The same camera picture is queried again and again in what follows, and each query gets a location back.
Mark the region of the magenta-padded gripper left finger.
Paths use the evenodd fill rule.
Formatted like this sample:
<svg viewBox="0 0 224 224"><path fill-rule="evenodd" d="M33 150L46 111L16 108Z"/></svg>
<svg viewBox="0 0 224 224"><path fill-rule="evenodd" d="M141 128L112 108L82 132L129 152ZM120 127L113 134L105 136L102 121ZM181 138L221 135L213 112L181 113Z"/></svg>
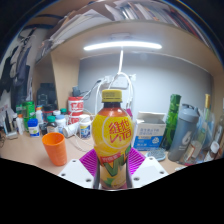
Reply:
<svg viewBox="0 0 224 224"><path fill-rule="evenodd" d="M90 150L80 159L72 159L58 176L80 187L98 189L100 167L95 151Z"/></svg>

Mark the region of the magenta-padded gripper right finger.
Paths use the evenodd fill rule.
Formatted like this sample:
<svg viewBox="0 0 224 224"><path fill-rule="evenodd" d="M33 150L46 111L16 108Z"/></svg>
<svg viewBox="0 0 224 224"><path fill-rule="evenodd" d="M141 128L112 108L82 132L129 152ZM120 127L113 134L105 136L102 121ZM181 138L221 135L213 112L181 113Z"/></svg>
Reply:
<svg viewBox="0 0 224 224"><path fill-rule="evenodd" d="M154 157L145 157L134 148L130 150L126 161L128 188L140 188L167 175L167 171Z"/></svg>

